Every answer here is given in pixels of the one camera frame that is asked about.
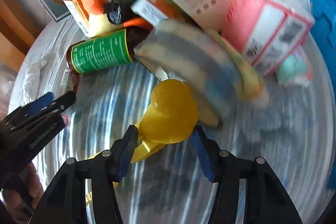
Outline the left human hand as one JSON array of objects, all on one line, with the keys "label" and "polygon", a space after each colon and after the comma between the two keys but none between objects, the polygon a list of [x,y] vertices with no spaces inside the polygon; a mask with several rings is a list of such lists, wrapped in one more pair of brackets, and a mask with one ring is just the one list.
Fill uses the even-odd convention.
[{"label": "left human hand", "polygon": [[[27,167],[27,184],[26,187],[32,197],[31,207],[35,209],[39,200],[41,199],[44,190],[39,180],[37,170],[31,162]],[[2,202],[7,212],[12,216],[16,223],[29,223],[30,216],[27,211],[28,205],[22,200],[19,193],[11,189],[3,189],[1,191]]]}]

